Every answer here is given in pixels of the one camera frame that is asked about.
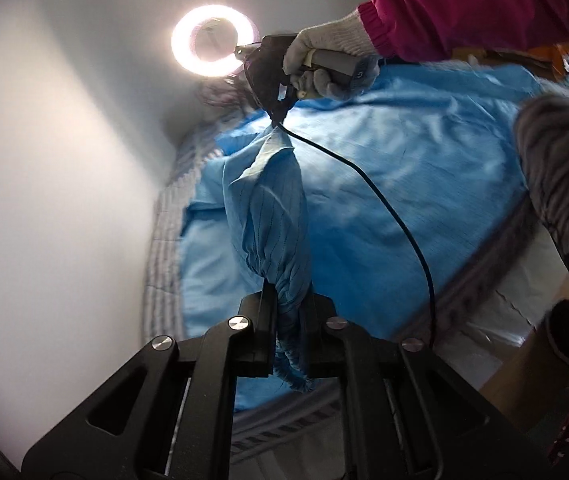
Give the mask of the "right gloved hand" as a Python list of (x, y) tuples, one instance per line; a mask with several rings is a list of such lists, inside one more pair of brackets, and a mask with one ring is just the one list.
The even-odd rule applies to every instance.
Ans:
[[(351, 89), (335, 84), (329, 73), (318, 70), (301, 70), (310, 51), (328, 50), (351, 56), (369, 58), (368, 70)], [(330, 99), (347, 101), (368, 91), (380, 74), (377, 66), (380, 55), (373, 43), (357, 10), (337, 21), (302, 29), (290, 44), (283, 58), (283, 73), (290, 77), (298, 99)]]

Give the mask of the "magenta right sleeve forearm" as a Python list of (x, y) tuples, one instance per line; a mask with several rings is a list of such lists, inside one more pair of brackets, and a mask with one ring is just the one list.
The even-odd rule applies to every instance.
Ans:
[(409, 62), (569, 42), (569, 0), (369, 0), (358, 12), (380, 55)]

